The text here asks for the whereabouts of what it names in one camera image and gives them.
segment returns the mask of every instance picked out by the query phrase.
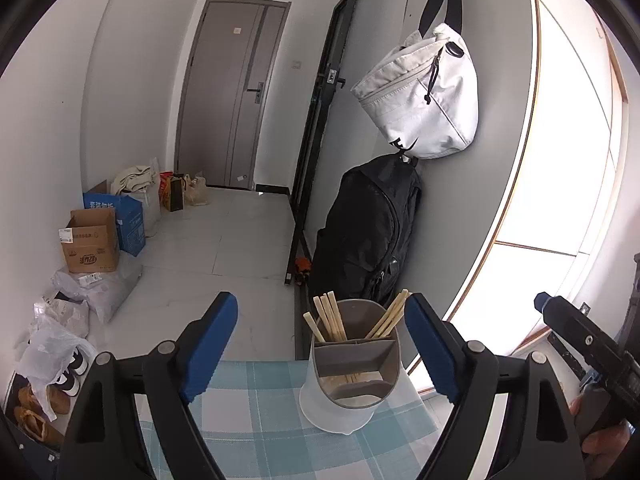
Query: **white shoulder bag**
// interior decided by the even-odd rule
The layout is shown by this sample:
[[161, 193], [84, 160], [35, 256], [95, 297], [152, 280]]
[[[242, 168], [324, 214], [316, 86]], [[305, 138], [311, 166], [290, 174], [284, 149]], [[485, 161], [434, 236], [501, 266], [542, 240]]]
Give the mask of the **white shoulder bag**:
[[428, 0], [419, 30], [393, 49], [351, 92], [388, 142], [407, 156], [438, 158], [464, 150], [478, 126], [478, 78], [462, 31], [462, 0], [431, 27], [444, 0]]

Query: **blue cardboard box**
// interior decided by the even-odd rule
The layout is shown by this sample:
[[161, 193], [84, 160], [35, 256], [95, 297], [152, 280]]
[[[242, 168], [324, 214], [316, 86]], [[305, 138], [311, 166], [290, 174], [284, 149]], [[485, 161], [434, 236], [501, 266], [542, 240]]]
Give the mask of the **blue cardboard box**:
[[116, 209], [118, 243], [123, 251], [138, 256], [146, 244], [142, 203], [126, 195], [108, 193], [107, 181], [82, 194], [85, 209], [113, 207]]

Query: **human hand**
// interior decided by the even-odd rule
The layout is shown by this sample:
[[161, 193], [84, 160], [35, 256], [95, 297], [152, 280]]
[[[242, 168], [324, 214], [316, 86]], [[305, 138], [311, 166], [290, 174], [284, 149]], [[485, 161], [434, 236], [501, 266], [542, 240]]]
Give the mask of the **human hand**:
[[[569, 411], [573, 416], [578, 414], [581, 404], [582, 396], [579, 396], [569, 405]], [[596, 431], [585, 438], [582, 452], [593, 456], [592, 460], [587, 461], [587, 477], [604, 476], [625, 449], [630, 437], [629, 425], [626, 420], [622, 420], [616, 426]]]

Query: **cardboard box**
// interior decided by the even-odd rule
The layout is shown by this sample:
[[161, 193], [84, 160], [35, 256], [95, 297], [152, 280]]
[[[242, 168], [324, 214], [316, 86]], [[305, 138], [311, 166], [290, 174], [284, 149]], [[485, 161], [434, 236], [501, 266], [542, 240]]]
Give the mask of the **cardboard box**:
[[106, 180], [84, 193], [82, 197], [85, 209], [116, 209], [116, 230], [120, 248], [138, 256], [146, 244], [142, 203], [130, 196], [109, 194]]
[[113, 272], [118, 267], [114, 208], [72, 211], [71, 220], [59, 234], [69, 272]]

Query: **wooden chopstick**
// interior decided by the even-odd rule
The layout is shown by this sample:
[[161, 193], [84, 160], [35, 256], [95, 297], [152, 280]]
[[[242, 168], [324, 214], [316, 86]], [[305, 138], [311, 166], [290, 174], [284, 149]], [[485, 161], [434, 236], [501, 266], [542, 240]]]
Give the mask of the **wooden chopstick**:
[[331, 339], [331, 326], [329, 325], [329, 320], [327, 319], [324, 308], [322, 307], [322, 302], [317, 296], [314, 297], [314, 305], [316, 306], [316, 310], [318, 311], [318, 316], [320, 316], [320, 319], [322, 319], [322, 324], [324, 325], [326, 334], [327, 336], [329, 336], [329, 339]]
[[334, 317], [337, 323], [338, 332], [342, 337], [343, 341], [347, 341], [347, 333], [344, 331], [344, 325], [342, 323], [342, 316], [340, 314], [340, 309], [338, 308], [338, 302], [335, 301], [335, 294], [333, 291], [328, 292], [325, 296], [327, 296], [329, 300], [329, 304], [331, 305], [331, 310], [334, 313]]
[[306, 324], [309, 325], [311, 332], [313, 332], [314, 336], [316, 336], [316, 339], [318, 339], [318, 341], [321, 343], [326, 343], [326, 341], [324, 340], [324, 336], [322, 336], [322, 333], [320, 332], [318, 325], [316, 325], [313, 316], [311, 316], [311, 313], [305, 312], [303, 314], [303, 317], [305, 318]]
[[392, 319], [391, 323], [389, 323], [389, 325], [386, 327], [385, 331], [382, 333], [380, 337], [387, 337], [389, 334], [391, 334], [391, 331], [400, 322], [400, 320], [402, 319], [402, 316], [404, 316], [404, 306], [400, 310], [398, 310], [398, 313]]
[[334, 317], [334, 310], [331, 308], [331, 303], [329, 303], [329, 298], [326, 294], [320, 297], [320, 301], [322, 303], [322, 307], [324, 308], [324, 313], [326, 314], [326, 318], [329, 320], [329, 325], [331, 326], [331, 333], [334, 341], [340, 341], [342, 337], [340, 336], [340, 331], [338, 330], [338, 323]]
[[380, 329], [380, 327], [382, 327], [383, 324], [386, 323], [386, 320], [389, 318], [389, 315], [391, 314], [392, 310], [394, 310], [396, 308], [396, 305], [398, 305], [398, 302], [400, 301], [400, 299], [402, 298], [402, 294], [408, 290], [406, 290], [405, 288], [402, 290], [402, 292], [399, 292], [398, 295], [396, 296], [396, 298], [393, 300], [393, 303], [391, 303], [391, 305], [389, 305], [389, 308], [386, 310], [386, 312], [384, 313], [384, 315], [380, 318], [380, 320], [375, 324], [375, 326], [369, 331], [369, 333], [366, 335], [365, 339], [371, 339], [372, 337], [375, 337], [375, 333]]
[[398, 312], [400, 312], [404, 308], [404, 302], [408, 297], [409, 297], [409, 291], [406, 289], [403, 289], [399, 295], [399, 301], [394, 305], [393, 309], [391, 309], [390, 307], [387, 310], [388, 316], [386, 317], [386, 320], [382, 324], [382, 326], [373, 335], [374, 338], [382, 336], [382, 334], [385, 332], [389, 324], [396, 318], [396, 316], [398, 315]]

